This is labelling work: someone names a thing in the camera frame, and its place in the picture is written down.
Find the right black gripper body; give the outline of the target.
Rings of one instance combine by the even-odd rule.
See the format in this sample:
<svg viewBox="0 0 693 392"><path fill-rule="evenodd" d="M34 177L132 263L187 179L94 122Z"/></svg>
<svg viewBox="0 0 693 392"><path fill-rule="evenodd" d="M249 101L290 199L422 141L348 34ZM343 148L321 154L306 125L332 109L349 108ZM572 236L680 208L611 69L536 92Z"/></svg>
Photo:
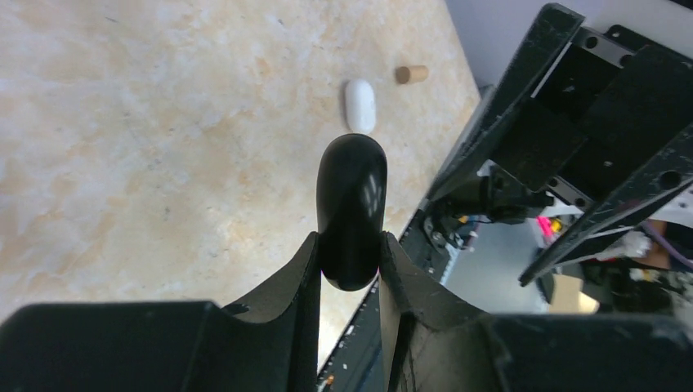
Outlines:
<svg viewBox="0 0 693 392"><path fill-rule="evenodd" d="M580 26L521 105L476 187L489 218L583 215L692 126L692 59L621 25ZM692 224L692 183L645 221Z"/></svg>

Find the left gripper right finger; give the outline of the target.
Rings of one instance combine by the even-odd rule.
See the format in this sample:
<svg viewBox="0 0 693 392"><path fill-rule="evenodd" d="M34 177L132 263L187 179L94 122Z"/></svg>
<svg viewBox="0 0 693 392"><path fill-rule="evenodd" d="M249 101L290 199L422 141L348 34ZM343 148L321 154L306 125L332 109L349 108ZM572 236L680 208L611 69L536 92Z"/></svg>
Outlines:
<svg viewBox="0 0 693 392"><path fill-rule="evenodd" d="M385 239L381 237L380 276ZM465 327L445 391L689 391L692 332L654 314L488 314Z"/></svg>

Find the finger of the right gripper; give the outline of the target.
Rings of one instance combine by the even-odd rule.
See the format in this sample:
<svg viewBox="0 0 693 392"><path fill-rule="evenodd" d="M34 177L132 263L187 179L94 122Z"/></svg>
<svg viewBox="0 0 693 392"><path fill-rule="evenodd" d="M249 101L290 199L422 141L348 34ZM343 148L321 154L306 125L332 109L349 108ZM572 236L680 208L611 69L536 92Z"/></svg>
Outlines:
<svg viewBox="0 0 693 392"><path fill-rule="evenodd" d="M519 277L522 287L567 260L580 244L618 226L639 225L692 183L692 126L681 130L605 200L590 207Z"/></svg>
<svg viewBox="0 0 693 392"><path fill-rule="evenodd" d="M499 84L484 98L467 123L466 138L434 181L427 196L429 201L453 193L490 159L521 105L531 97L583 21L584 16L558 3L542 6Z"/></svg>

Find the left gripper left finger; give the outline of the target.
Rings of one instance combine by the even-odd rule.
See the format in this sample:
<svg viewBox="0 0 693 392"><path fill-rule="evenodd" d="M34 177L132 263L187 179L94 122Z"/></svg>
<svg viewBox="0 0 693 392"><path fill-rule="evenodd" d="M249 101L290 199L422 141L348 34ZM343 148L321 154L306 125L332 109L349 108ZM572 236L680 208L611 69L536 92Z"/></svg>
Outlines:
<svg viewBox="0 0 693 392"><path fill-rule="evenodd" d="M1 326L4 391L312 391L317 235L229 305L43 303Z"/></svg>

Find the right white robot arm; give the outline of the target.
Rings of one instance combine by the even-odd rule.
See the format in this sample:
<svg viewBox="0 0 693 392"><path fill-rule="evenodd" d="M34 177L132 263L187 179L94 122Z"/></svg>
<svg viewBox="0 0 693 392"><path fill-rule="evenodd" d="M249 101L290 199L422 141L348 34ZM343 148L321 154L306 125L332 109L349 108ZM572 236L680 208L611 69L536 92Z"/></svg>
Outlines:
<svg viewBox="0 0 693 392"><path fill-rule="evenodd" d="M692 60L615 24L543 6L468 138L436 182L423 229L459 245L464 223L534 220L519 277L552 290L572 272L608 310L652 311L692 270Z"/></svg>

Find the black earbud charging case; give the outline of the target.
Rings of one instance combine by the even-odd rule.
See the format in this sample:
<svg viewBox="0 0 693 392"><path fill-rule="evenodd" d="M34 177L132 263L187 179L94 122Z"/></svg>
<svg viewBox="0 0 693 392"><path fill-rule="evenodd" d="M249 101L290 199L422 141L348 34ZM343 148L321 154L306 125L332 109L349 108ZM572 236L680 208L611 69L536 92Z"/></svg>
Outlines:
<svg viewBox="0 0 693 392"><path fill-rule="evenodd" d="M320 160L316 184L317 257L335 288L355 292L378 272L387 195L387 158L373 138L333 140Z"/></svg>

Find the white earbud charging case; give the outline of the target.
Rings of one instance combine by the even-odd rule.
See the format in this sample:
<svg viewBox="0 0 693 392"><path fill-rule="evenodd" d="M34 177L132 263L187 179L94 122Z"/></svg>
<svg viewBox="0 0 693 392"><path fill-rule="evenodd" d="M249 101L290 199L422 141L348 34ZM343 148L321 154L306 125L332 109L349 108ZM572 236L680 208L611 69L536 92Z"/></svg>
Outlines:
<svg viewBox="0 0 693 392"><path fill-rule="evenodd" d="M352 132L368 135L377 122L375 91L364 79L352 79L344 89L346 123Z"/></svg>

